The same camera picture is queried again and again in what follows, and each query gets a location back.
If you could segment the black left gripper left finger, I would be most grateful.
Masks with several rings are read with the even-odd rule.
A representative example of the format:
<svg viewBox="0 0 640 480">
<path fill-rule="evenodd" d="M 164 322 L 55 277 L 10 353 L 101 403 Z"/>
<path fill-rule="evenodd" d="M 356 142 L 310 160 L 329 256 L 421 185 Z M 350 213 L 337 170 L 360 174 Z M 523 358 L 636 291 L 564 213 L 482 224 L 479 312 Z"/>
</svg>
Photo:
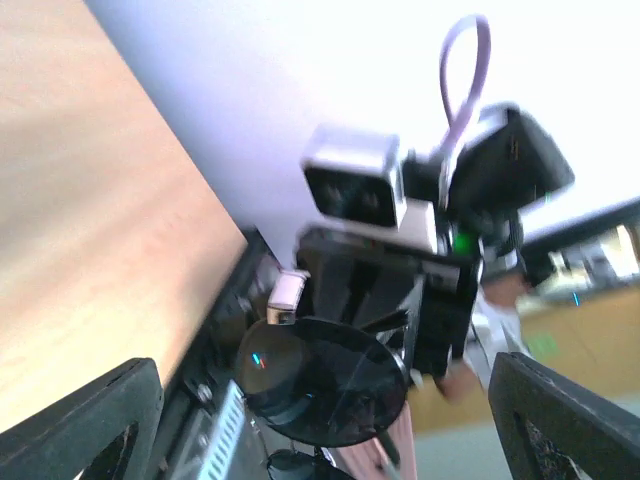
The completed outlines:
<svg viewBox="0 0 640 480">
<path fill-rule="evenodd" d="M 1 433 L 3 479 L 142 479 L 163 407 L 151 358 L 132 358 Z"/>
</svg>

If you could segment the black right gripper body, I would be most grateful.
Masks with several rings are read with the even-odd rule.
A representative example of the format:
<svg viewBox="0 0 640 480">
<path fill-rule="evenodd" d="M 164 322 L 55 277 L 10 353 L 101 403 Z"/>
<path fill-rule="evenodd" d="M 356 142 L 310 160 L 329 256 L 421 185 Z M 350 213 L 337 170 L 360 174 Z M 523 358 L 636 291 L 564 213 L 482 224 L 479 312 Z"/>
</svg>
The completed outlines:
<svg viewBox="0 0 640 480">
<path fill-rule="evenodd" d="M 310 227 L 297 267 L 310 274 L 308 313 L 374 338 L 387 355 L 351 354 L 352 386 L 388 386 L 396 371 L 440 379 L 464 361 L 483 262 L 477 239 L 456 234 L 436 252 Z"/>
</svg>

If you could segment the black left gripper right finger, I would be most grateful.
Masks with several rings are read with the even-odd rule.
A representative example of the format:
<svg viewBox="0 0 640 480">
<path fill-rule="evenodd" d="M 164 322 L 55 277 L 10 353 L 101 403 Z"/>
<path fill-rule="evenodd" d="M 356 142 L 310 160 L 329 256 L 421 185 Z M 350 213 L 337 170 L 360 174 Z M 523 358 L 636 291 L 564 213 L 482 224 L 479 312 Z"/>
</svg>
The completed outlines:
<svg viewBox="0 0 640 480">
<path fill-rule="evenodd" d="M 639 418 L 537 361 L 498 354 L 488 399 L 514 479 L 548 477 L 542 440 L 591 479 L 639 477 Z"/>
</svg>

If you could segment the black round sunglasses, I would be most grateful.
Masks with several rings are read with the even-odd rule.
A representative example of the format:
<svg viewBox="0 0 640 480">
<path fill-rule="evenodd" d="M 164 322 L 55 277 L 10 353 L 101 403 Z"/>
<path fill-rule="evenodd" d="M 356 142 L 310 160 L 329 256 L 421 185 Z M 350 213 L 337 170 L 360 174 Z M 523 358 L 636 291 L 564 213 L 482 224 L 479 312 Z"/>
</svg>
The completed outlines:
<svg viewBox="0 0 640 480">
<path fill-rule="evenodd" d="M 268 454 L 269 478 L 415 478 L 410 337 L 404 311 L 358 327 L 315 317 L 254 324 L 235 381 L 247 410 L 293 444 Z"/>
</svg>

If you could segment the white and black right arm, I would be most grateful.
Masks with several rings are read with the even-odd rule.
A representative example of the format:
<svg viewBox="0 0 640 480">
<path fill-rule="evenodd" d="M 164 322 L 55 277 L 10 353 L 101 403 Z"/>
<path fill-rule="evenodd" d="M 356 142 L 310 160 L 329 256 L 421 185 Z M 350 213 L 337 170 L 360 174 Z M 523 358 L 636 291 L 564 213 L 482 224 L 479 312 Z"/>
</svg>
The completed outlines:
<svg viewBox="0 0 640 480">
<path fill-rule="evenodd" d="M 317 209 L 345 226 L 306 229 L 297 262 L 315 267 L 322 255 L 417 261 L 425 279 L 415 366 L 437 377 L 467 356 L 481 284 L 524 264 L 520 210 L 575 179 L 527 113 L 497 104 L 480 118 L 489 130 L 457 160 L 445 149 L 421 158 L 394 135 L 329 126 L 316 129 L 301 160 Z"/>
</svg>

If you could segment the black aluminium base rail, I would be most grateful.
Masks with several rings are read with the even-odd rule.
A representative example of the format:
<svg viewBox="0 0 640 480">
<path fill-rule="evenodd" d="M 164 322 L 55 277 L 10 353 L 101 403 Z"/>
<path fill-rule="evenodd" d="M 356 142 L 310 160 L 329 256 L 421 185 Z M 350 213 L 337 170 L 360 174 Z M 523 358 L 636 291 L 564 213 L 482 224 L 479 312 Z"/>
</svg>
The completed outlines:
<svg viewBox="0 0 640 480">
<path fill-rule="evenodd" d="M 258 229 L 242 234 L 247 245 L 165 390 L 149 479 L 197 479 L 242 337 L 266 310 L 279 263 Z M 245 414 L 226 479 L 267 476 L 267 443 L 256 420 Z"/>
</svg>

